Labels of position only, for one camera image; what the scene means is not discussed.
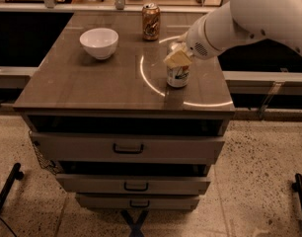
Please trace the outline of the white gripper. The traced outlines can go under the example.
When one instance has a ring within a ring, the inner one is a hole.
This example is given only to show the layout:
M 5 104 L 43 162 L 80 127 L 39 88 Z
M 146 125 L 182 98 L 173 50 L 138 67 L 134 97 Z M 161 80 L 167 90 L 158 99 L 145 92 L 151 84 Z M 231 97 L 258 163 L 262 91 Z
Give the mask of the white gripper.
M 213 14 L 199 18 L 188 30 L 186 44 L 189 51 L 200 59 L 208 59 L 222 53 L 221 25 Z M 192 63 L 188 53 L 180 48 L 174 49 L 164 59 L 169 68 L 189 66 Z

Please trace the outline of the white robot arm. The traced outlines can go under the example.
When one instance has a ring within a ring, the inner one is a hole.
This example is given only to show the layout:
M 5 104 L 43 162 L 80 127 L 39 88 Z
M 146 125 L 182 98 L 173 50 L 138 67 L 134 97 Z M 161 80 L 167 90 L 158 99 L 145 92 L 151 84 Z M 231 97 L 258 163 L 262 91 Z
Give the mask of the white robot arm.
M 186 66 L 194 57 L 209 59 L 261 40 L 274 40 L 302 56 L 302 0 L 229 0 L 196 20 L 164 63 Z

